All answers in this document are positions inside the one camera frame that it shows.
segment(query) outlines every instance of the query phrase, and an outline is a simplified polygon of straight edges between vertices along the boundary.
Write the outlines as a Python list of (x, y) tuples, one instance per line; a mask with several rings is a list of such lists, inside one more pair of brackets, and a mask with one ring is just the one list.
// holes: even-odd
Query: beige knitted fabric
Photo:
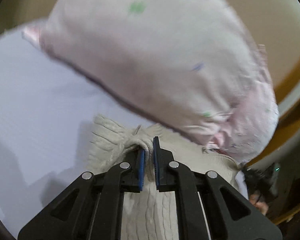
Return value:
[(103, 116), (95, 118), (88, 170), (97, 174), (123, 160), (125, 153), (141, 146), (146, 151), (146, 174), (143, 191), (125, 193), (122, 215), (122, 240), (178, 239), (175, 195), (159, 193), (154, 183), (153, 145), (158, 136), (160, 147), (173, 153), (176, 161), (192, 171), (214, 170), (238, 190), (236, 162), (228, 156), (205, 150), (180, 134), (160, 124), (148, 128), (126, 129)]

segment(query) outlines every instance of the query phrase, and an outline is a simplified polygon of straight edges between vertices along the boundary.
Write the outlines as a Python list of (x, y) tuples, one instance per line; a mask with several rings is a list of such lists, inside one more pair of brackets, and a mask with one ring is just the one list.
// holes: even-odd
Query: green spot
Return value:
[(129, 12), (135, 14), (141, 14), (144, 12), (145, 9), (146, 9), (146, 5), (144, 4), (144, 2), (133, 2), (130, 5)]
[(205, 113), (203, 113), (203, 116), (204, 116), (204, 117), (210, 117), (210, 116), (211, 116), (211, 113), (210, 113), (210, 112), (205, 112)]

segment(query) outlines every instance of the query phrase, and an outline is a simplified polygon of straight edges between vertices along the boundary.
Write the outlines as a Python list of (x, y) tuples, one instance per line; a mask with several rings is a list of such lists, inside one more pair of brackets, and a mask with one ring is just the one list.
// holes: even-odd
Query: metal rivet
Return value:
[(215, 171), (208, 171), (207, 175), (209, 178), (215, 179), (216, 177), (218, 177), (218, 174)]
[(87, 172), (83, 173), (81, 177), (83, 179), (91, 179), (92, 173), (87, 171)]
[(122, 169), (127, 169), (129, 167), (130, 167), (130, 163), (127, 162), (120, 163), (120, 168)]
[(175, 162), (175, 161), (169, 162), (169, 166), (172, 167), (172, 168), (177, 168), (177, 167), (179, 167), (179, 163)]

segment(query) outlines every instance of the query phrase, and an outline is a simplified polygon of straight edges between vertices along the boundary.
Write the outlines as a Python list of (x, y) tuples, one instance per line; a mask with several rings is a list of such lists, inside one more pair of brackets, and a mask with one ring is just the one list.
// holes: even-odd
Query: folded fabric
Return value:
[[(225, 0), (58, 0), (48, 21), (25, 33), (202, 145), (230, 149), (248, 161), (276, 127), (265, 61)], [(253, 132), (242, 142), (243, 127)], [(250, 139), (253, 147), (246, 147)]]
[(103, 116), (95, 118), (88, 170), (97, 174), (123, 160), (125, 153), (138, 146), (146, 150), (147, 172), (141, 193), (125, 193), (122, 213), (122, 240), (178, 239), (175, 195), (159, 193), (153, 181), (152, 139), (158, 136), (160, 147), (173, 153), (176, 161), (192, 171), (215, 170), (237, 190), (236, 162), (225, 155), (205, 150), (180, 134), (155, 124), (148, 128), (126, 129)]

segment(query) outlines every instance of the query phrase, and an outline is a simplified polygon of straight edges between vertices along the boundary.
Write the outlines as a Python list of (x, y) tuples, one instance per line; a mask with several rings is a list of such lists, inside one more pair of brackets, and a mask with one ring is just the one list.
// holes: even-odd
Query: human hand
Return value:
[(263, 215), (266, 215), (268, 210), (269, 210), (269, 206), (267, 205), (266, 202), (258, 202), (258, 198), (259, 195), (257, 194), (252, 194), (249, 197), (249, 201), (252, 205), (254, 205)]

